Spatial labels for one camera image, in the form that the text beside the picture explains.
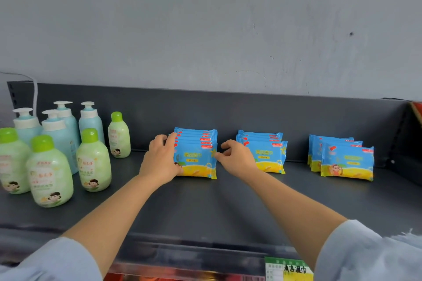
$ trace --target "light blue sleeve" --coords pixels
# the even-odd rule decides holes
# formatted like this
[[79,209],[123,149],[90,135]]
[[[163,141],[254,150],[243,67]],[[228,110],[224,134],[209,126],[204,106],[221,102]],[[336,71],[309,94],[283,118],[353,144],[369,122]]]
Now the light blue sleeve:
[[103,280],[92,255],[80,243],[65,238],[47,242],[16,268],[0,266],[0,281]]
[[391,238],[356,220],[335,229],[319,253],[314,281],[420,280],[422,237]]

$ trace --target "shelf surface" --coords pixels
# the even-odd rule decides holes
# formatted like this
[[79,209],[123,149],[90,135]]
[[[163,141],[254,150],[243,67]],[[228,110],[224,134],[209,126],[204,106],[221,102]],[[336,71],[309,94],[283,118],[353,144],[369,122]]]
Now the shelf surface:
[[[143,152],[111,158],[113,179],[99,193],[86,192],[78,175],[70,201],[56,208],[35,204],[30,193],[0,192],[0,228],[65,231],[138,173]],[[422,234],[422,188],[386,169],[374,181],[321,177],[301,163],[287,162],[287,174],[274,174],[288,186],[382,236]],[[217,180],[176,177],[159,188],[140,211],[129,234],[228,245],[290,246],[256,194],[217,165]]]

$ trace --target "hand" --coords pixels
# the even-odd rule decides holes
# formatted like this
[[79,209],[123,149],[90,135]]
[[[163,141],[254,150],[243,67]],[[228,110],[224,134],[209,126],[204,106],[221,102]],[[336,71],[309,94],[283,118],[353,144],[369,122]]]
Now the hand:
[[168,138],[166,135],[157,135],[149,143],[149,150],[145,153],[144,160],[140,165],[140,177],[151,178],[161,186],[183,172],[183,168],[174,164],[173,161],[175,140],[176,133],[173,132]]
[[214,158],[232,175],[243,178],[250,171],[258,169],[252,152],[240,142],[228,140],[221,147],[227,150],[223,153],[217,152]]

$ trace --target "gray wall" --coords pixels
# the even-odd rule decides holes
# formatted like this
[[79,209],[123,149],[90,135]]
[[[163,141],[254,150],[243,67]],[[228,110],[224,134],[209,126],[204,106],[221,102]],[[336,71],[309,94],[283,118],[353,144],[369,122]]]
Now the gray wall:
[[[422,100],[422,0],[0,7],[0,70],[42,82]],[[9,124],[8,78],[0,78],[0,124]]]

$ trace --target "green and white price tag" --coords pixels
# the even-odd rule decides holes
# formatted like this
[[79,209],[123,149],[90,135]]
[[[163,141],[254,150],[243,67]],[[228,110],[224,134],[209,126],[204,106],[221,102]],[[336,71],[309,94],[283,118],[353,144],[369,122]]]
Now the green and white price tag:
[[314,273],[302,260],[265,257],[266,281],[313,281]]

